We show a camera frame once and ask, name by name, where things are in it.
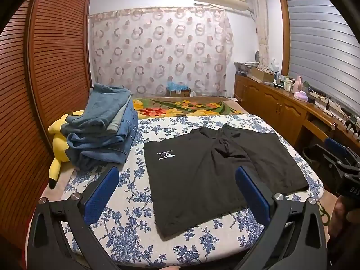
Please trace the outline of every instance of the window blind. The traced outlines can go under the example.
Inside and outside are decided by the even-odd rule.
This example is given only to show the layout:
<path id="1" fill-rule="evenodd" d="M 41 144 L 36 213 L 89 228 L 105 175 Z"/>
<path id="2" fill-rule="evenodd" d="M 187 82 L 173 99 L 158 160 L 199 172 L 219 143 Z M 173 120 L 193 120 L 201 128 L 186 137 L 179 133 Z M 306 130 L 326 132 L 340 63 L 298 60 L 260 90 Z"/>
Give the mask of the window blind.
<path id="1" fill-rule="evenodd" d="M 360 114 L 360 45 L 329 0 L 287 0 L 289 76 Z"/>

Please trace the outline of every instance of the metal screw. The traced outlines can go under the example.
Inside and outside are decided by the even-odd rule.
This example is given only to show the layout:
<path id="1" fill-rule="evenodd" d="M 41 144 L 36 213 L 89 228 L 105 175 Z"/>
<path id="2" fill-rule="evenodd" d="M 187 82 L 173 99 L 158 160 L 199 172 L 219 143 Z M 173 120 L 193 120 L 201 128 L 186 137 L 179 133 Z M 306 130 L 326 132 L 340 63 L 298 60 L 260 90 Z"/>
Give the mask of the metal screw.
<path id="1" fill-rule="evenodd" d="M 70 196 L 70 198 L 74 201 L 78 200 L 80 198 L 80 193 L 74 193 Z"/>
<path id="2" fill-rule="evenodd" d="M 309 200 L 310 204 L 313 204 L 313 205 L 316 204 L 316 200 L 314 198 L 309 198 L 308 200 Z"/>
<path id="3" fill-rule="evenodd" d="M 39 199 L 39 204 L 44 204 L 46 202 L 47 198 L 46 197 L 42 197 Z"/>
<path id="4" fill-rule="evenodd" d="M 280 194 L 280 193 L 276 193 L 276 194 L 274 195 L 274 197 L 275 197 L 275 199 L 278 200 L 278 201 L 284 200 L 284 196 L 283 196 L 282 194 Z"/>

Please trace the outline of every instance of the black ear tip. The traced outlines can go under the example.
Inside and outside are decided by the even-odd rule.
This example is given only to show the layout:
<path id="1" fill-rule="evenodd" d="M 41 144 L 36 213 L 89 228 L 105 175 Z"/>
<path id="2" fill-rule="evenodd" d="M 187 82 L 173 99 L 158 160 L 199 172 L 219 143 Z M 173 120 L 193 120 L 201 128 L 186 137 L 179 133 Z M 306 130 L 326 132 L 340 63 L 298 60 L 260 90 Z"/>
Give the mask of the black ear tip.
<path id="1" fill-rule="evenodd" d="M 56 183 L 57 183 L 56 180 L 54 180 L 54 179 L 52 179 L 52 178 L 49 178 L 49 188 L 50 188 L 50 189 L 54 189 L 55 186 L 56 186 Z"/>

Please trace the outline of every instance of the wooden wardrobe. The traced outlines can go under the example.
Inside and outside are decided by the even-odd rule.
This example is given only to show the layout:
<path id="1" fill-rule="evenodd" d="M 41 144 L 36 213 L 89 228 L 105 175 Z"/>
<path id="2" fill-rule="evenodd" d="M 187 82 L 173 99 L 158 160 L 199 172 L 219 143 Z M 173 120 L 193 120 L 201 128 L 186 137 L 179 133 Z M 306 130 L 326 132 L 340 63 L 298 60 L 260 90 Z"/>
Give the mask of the wooden wardrobe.
<path id="1" fill-rule="evenodd" d="M 24 248 L 53 160 L 47 128 L 84 109 L 90 0 L 26 0 L 0 35 L 0 235 Z"/>

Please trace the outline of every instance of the yellow plush toy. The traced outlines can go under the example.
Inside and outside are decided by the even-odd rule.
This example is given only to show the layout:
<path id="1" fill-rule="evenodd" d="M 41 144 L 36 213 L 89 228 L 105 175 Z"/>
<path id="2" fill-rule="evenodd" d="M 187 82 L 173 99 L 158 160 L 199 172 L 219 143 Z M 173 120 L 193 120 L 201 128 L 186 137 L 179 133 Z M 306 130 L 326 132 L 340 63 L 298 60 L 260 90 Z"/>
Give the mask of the yellow plush toy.
<path id="1" fill-rule="evenodd" d="M 73 112 L 72 115 L 82 115 L 83 110 Z M 53 152 L 54 160 L 49 169 L 49 187 L 50 189 L 55 188 L 56 182 L 59 177 L 60 167 L 62 162 L 70 161 L 66 156 L 65 150 L 69 149 L 69 145 L 66 143 L 66 138 L 60 133 L 60 128 L 66 123 L 65 119 L 68 114 L 64 114 L 60 120 L 54 122 L 48 129 L 50 134 L 55 134 L 53 138 Z"/>

